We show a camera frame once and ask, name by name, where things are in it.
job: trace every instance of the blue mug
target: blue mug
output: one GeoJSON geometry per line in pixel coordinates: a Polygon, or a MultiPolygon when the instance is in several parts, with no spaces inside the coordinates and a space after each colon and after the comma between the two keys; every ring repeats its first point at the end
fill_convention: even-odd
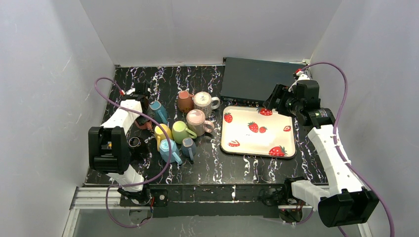
{"type": "MultiPolygon", "coordinates": [[[[182,164],[182,160],[180,159],[179,149],[176,146],[176,143],[170,139],[170,146],[171,146],[171,158],[170,163],[177,162],[178,164],[182,164]]],[[[168,161],[169,158],[169,144],[167,140],[163,140],[160,143],[160,154],[164,161],[168,161]]]]}
{"type": "Polygon", "coordinates": [[[194,162],[194,155],[196,154],[197,147],[192,138],[187,137],[182,141],[182,153],[191,159],[191,163],[194,162]]]}
{"type": "Polygon", "coordinates": [[[154,112],[154,119],[158,123],[168,124],[168,113],[159,101],[154,101],[150,104],[150,109],[154,112]]]}

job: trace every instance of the marble pattern surface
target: marble pattern surface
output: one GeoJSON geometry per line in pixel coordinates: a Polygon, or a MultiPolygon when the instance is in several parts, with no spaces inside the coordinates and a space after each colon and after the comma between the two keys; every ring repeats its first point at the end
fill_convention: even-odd
{"type": "MultiPolygon", "coordinates": [[[[118,68],[115,80],[122,89],[130,89],[134,82],[147,81],[151,84],[150,101],[159,100],[166,108],[169,127],[175,121],[186,122],[186,114],[177,108],[177,93],[188,90],[195,94],[206,91],[211,96],[220,97],[224,66],[191,66],[191,67],[131,67],[118,68]]],[[[110,98],[118,104],[120,94],[112,87],[110,98]]],[[[223,110],[227,106],[237,105],[232,102],[221,102],[220,108],[214,110],[208,120],[215,125],[210,136],[195,139],[198,146],[195,163],[181,156],[183,165],[172,163],[164,175],[152,184],[266,184],[283,183],[287,177],[304,176],[315,183],[326,183],[327,178],[320,159],[309,142],[306,132],[294,121],[297,153],[291,160],[279,158],[262,158],[247,155],[226,154],[220,149],[221,125],[223,110]]],[[[107,120],[116,110],[108,104],[103,117],[107,120]]],[[[139,130],[135,125],[127,133],[127,138],[139,136],[145,139],[150,150],[148,157],[133,161],[131,165],[146,179],[157,175],[166,164],[156,148],[154,134],[148,130],[139,130]]],[[[86,185],[107,185],[113,183],[106,175],[89,169],[86,185]]]]}

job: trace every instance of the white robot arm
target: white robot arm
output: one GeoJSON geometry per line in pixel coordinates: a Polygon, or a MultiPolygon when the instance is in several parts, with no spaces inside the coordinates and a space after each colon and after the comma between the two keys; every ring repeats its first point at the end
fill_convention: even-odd
{"type": "MultiPolygon", "coordinates": [[[[150,92],[149,84],[138,83],[135,88],[124,93],[121,106],[143,112],[143,108],[148,108],[150,92]]],[[[132,147],[126,141],[126,133],[138,117],[138,114],[118,108],[106,122],[100,127],[92,127],[88,133],[90,168],[108,175],[120,185],[144,181],[144,177],[129,164],[132,147]]],[[[118,192],[142,202],[147,199],[140,192],[142,190],[143,185],[137,185],[123,187],[118,192]]]]}
{"type": "Polygon", "coordinates": [[[279,198],[299,199],[311,205],[327,227],[365,223],[378,204],[378,198],[345,164],[350,160],[337,132],[338,144],[335,145],[335,118],[331,110],[320,107],[318,83],[309,80],[301,71],[294,75],[294,78],[297,77],[302,78],[292,88],[277,84],[263,105],[269,110],[276,109],[282,115],[294,117],[300,125],[309,128],[308,138],[320,157],[329,189],[313,185],[304,177],[290,178],[285,180],[279,198]],[[340,147],[346,162],[340,158],[336,146],[340,147]]]}

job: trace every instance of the strawberry tray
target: strawberry tray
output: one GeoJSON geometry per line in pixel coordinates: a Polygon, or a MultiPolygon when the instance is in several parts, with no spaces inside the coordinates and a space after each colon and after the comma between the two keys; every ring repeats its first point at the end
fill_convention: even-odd
{"type": "Polygon", "coordinates": [[[224,109],[221,149],[226,153],[292,159],[296,153],[293,119],[264,108],[224,109]]]}

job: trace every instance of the white wall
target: white wall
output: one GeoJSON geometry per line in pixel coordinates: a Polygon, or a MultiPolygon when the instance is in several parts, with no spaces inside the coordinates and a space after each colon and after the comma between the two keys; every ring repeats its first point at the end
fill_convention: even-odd
{"type": "Polygon", "coordinates": [[[62,235],[105,108],[93,82],[114,73],[80,2],[56,2],[0,3],[2,236],[62,235]]]}
{"type": "Polygon", "coordinates": [[[310,58],[340,0],[81,0],[114,64],[310,58]]]}
{"type": "MultiPolygon", "coordinates": [[[[418,236],[418,1],[345,0],[312,57],[340,65],[349,94],[339,131],[352,164],[389,204],[396,236],[418,236]]],[[[343,80],[314,66],[323,106],[337,111],[343,80]]],[[[381,207],[369,220],[375,237],[389,236],[381,207]]]]}

